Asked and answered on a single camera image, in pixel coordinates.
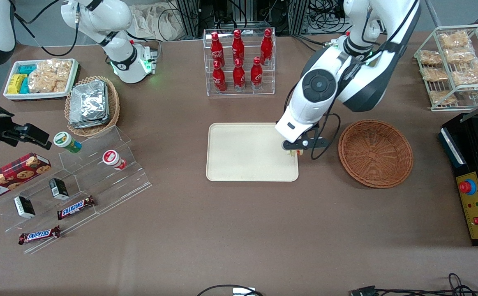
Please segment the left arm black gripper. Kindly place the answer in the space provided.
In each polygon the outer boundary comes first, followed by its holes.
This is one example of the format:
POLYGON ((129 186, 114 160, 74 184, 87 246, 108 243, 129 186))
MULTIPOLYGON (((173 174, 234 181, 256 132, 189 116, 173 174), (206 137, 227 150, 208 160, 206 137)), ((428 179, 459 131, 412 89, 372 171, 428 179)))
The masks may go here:
POLYGON ((297 139, 295 142, 290 143, 289 141, 284 141, 282 143, 282 148, 288 151, 290 157, 293 156, 293 150, 299 150, 299 156, 303 155, 303 150, 314 150, 318 148, 329 148, 331 142, 325 138, 301 138, 297 139))

